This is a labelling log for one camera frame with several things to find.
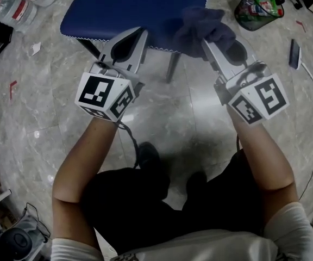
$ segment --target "blue cushion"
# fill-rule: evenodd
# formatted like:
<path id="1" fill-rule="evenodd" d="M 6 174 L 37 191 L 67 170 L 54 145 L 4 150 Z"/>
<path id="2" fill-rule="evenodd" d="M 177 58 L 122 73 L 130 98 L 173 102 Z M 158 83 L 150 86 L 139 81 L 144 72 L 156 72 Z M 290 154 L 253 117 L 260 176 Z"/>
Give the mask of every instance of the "blue cushion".
<path id="1" fill-rule="evenodd" d="M 206 0 L 74 0 L 62 21 L 61 33 L 110 40 L 137 26 L 149 31 L 149 45 L 174 50 L 171 38 L 183 25 L 182 9 L 205 7 Z"/>

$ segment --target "red paper scrap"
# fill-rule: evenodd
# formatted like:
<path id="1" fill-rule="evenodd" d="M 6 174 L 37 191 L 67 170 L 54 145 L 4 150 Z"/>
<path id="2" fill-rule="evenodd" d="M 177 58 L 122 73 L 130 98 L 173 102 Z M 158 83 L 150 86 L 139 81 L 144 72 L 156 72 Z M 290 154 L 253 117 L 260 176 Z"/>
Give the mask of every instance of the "red paper scrap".
<path id="1" fill-rule="evenodd" d="M 12 83 L 10 83 L 10 85 L 9 85 L 10 100 L 11 100 L 11 88 L 12 88 L 16 83 L 17 83 L 17 82 L 16 82 L 16 80 L 15 80 L 15 81 L 13 81 Z"/>
<path id="2" fill-rule="evenodd" d="M 306 30 L 305 30 L 304 24 L 303 24 L 302 22 L 300 22 L 300 21 L 297 21 L 297 20 L 296 20 L 296 22 L 297 22 L 299 25 L 303 26 L 304 32 L 306 33 Z"/>

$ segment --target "mesh trash can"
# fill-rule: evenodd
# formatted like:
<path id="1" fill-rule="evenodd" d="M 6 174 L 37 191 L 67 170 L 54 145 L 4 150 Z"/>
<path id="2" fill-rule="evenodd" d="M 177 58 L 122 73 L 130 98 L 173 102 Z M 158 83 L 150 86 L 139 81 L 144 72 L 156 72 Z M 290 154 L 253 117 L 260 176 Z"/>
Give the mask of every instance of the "mesh trash can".
<path id="1" fill-rule="evenodd" d="M 249 31 L 256 31 L 264 25 L 284 16 L 282 5 L 276 0 L 241 0 L 235 9 L 237 22 Z"/>

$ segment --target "gray tile floor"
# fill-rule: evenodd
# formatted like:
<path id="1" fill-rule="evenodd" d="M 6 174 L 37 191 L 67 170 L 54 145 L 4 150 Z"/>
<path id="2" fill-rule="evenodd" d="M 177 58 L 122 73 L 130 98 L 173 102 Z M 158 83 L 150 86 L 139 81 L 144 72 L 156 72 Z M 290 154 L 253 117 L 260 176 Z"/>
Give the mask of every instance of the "gray tile floor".
<path id="1" fill-rule="evenodd" d="M 12 190 L 11 200 L 18 212 L 26 202 L 37 206 L 50 229 L 54 176 L 90 121 L 74 104 L 74 97 L 80 76 L 94 58 L 75 39 L 59 32 L 72 1 L 57 0 L 40 9 L 31 30 L 26 35 L 14 33 L 0 55 L 2 187 Z M 285 17 L 248 32 L 233 17 L 238 1 L 208 0 L 207 6 L 225 10 L 224 22 L 246 38 L 260 60 L 280 75 L 291 105 L 265 126 L 288 157 L 301 194 L 313 170 L 313 82 L 304 70 L 289 68 L 288 57 L 291 38 L 295 38 L 313 73 L 313 13 L 305 8 L 297 11 L 287 1 Z M 295 20 L 304 23 L 306 33 Z M 31 57 L 31 45 L 40 41 L 41 51 Z M 215 74 L 210 65 L 182 55 L 173 82 L 166 84 L 169 58 L 166 52 L 148 50 L 146 63 L 140 68 L 146 86 L 123 120 L 139 142 L 152 142 L 172 167 L 167 202 L 179 209 L 186 199 L 187 177 L 201 168 L 210 178 L 219 174 L 236 150 L 236 135 L 212 87 Z M 9 84 L 14 80 L 17 85 L 10 100 Z M 120 130 L 102 170 L 133 162 L 132 142 Z M 313 178 L 302 203 L 312 218 Z"/>

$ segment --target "forearm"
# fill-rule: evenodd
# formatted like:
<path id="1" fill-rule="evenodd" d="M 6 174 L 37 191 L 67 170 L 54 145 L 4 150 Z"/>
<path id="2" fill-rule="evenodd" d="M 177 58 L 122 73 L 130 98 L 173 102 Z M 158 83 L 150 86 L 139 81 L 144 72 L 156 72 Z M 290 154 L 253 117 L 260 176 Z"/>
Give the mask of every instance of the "forearm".
<path id="1" fill-rule="evenodd" d="M 111 147 L 117 126 L 94 118 L 61 165 L 53 184 L 53 197 L 78 203 L 88 182 L 97 174 Z"/>
<path id="2" fill-rule="evenodd" d="M 228 111 L 259 188 L 276 191 L 293 184 L 288 160 L 263 125 L 249 127 L 232 109 Z"/>

